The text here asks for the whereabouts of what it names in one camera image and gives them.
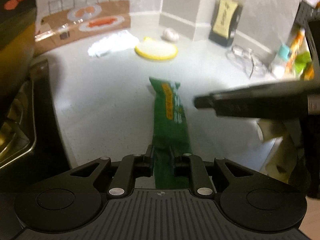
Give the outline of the dark soy sauce bottle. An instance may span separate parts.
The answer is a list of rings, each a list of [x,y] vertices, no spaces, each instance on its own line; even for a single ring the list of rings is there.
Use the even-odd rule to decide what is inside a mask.
[[[242,9],[242,0],[216,0],[209,39],[222,47],[230,47]]]

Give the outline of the kitchen wall poster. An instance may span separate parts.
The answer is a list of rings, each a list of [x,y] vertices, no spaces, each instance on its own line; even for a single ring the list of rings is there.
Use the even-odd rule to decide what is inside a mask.
[[[129,0],[36,0],[35,56],[131,26]]]

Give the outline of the green snack wrapper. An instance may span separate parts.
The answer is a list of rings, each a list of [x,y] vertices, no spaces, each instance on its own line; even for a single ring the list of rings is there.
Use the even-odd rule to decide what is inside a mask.
[[[174,175],[172,153],[191,153],[184,107],[178,89],[179,82],[149,78],[154,89],[154,119],[152,144],[155,147],[154,176],[158,189],[184,189],[188,179]]]

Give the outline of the black stove cooktop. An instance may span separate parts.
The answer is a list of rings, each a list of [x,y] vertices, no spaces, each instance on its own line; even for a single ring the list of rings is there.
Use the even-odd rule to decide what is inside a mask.
[[[1,127],[1,174],[70,169],[57,127],[48,60],[31,67]]]

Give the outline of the teal capped white bottle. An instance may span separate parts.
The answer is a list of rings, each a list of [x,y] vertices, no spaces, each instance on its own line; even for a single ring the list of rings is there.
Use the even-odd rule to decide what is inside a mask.
[[[290,48],[282,44],[270,64],[271,73],[276,79],[282,79],[285,74],[286,65],[289,61]]]

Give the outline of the black perforated rack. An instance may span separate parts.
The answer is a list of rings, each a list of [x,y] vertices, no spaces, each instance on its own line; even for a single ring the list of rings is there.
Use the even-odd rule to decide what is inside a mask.
[[[319,8],[316,9],[305,1],[301,1],[294,24],[305,29],[311,56],[319,55]]]

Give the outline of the yellow cooking pot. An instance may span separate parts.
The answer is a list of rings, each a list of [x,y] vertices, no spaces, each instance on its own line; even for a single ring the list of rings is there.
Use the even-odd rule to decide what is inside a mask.
[[[36,0],[1,0],[1,122],[28,74],[36,15]]]

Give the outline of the orange seasoning packets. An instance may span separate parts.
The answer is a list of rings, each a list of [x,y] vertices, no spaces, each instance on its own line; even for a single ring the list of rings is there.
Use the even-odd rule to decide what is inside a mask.
[[[312,80],[315,73],[304,28],[299,28],[289,48],[290,57],[285,67],[285,76],[303,81]]]

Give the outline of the white plastic wrapper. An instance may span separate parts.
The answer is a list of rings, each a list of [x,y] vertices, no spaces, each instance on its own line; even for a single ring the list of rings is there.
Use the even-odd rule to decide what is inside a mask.
[[[87,53],[90,57],[102,57],[110,53],[134,49],[137,44],[139,44],[137,37],[128,30],[121,30],[94,42]]]

